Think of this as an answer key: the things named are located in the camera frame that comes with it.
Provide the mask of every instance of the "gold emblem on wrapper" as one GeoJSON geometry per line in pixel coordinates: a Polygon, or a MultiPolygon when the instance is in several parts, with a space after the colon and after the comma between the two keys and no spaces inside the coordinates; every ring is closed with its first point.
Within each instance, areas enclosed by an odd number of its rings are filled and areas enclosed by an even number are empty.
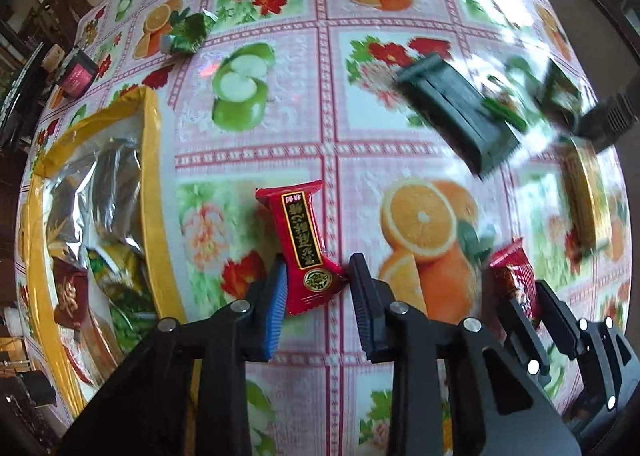
{"type": "Polygon", "coordinates": [[[324,292],[331,285],[331,272],[324,268],[314,268],[305,274],[303,282],[312,292],[324,292]]]}

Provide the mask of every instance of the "wall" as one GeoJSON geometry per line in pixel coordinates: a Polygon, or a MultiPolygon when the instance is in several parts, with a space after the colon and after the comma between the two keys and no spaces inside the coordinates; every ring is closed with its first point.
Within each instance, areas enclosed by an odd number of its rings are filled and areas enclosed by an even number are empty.
{"type": "Polygon", "coordinates": [[[19,32],[29,10],[32,8],[37,10],[40,3],[38,0],[10,0],[9,6],[14,13],[8,19],[7,24],[14,29],[14,32],[19,32]]]}

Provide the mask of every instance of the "red snack packet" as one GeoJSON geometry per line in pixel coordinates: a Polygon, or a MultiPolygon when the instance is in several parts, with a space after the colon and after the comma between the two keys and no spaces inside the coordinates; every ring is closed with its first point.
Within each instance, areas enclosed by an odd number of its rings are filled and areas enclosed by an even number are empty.
{"type": "Polygon", "coordinates": [[[318,234],[311,195],[322,187],[316,180],[288,187],[256,189],[255,198],[273,216],[287,262],[287,311],[296,315],[328,302],[345,283],[342,267],[326,256],[318,234]]]}
{"type": "Polygon", "coordinates": [[[495,252],[489,258],[489,268],[494,273],[498,298],[515,297],[527,318],[536,323],[540,317],[536,277],[522,248],[522,238],[495,252]]]}
{"type": "Polygon", "coordinates": [[[79,331],[88,309],[89,281],[86,271],[78,270],[62,259],[53,258],[53,279],[58,293],[53,320],[61,326],[79,331]]]}

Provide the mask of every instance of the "tablecloth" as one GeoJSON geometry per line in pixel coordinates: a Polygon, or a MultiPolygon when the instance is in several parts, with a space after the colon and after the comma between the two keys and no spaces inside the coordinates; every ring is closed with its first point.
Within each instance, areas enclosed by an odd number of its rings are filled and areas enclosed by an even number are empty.
{"type": "MultiPolygon", "coordinates": [[[[313,207],[328,255],[345,263],[363,252],[374,277],[416,306],[421,290],[436,317],[479,314],[478,252],[521,236],[536,277],[576,316],[610,315],[625,326],[630,227],[616,152],[598,157],[612,244],[576,263],[555,133],[519,75],[540,80],[552,58],[580,86],[584,108],[595,102],[548,0],[105,0],[82,18],[76,41],[98,77],[81,99],[52,93],[20,201],[33,163],[62,132],[127,90],[155,90],[168,115],[162,148],[173,160],[162,190],[174,213],[166,240],[188,320],[244,295],[268,270],[277,241],[255,189],[322,179],[313,207]],[[159,37],[187,9],[216,14],[216,27],[193,57],[162,55],[159,37]],[[523,146],[484,181],[392,85],[399,68],[432,51],[478,89],[498,79],[524,105],[523,146]],[[469,227],[474,248],[460,237],[469,227]]],[[[31,336],[19,252],[15,265],[31,336]]],[[[577,364],[543,327],[540,335],[553,365],[546,392],[565,410],[581,389],[577,364]]],[[[41,354],[37,339],[29,345],[41,354]]],[[[384,454],[392,365],[366,361],[348,289],[286,318],[272,362],[249,364],[247,375],[258,454],[384,454]]],[[[95,386],[82,390],[89,399],[95,386]]],[[[68,423],[65,404],[58,409],[68,423]]],[[[449,422],[446,400],[443,411],[449,422]]]]}

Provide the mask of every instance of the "green snack package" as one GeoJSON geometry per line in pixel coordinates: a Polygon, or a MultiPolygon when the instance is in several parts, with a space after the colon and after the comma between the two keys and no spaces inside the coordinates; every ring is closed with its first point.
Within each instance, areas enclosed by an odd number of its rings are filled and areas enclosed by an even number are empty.
{"type": "Polygon", "coordinates": [[[202,10],[180,20],[171,32],[160,38],[160,51],[164,54],[196,53],[213,30],[216,16],[202,10]]]}
{"type": "Polygon", "coordinates": [[[414,110],[430,121],[469,169],[484,178],[520,145],[500,108],[484,97],[436,52],[398,72],[396,83],[414,110]]]}
{"type": "Polygon", "coordinates": [[[573,130],[582,114],[582,94],[578,86],[549,60],[543,83],[538,91],[540,109],[548,118],[558,120],[573,130]]]}

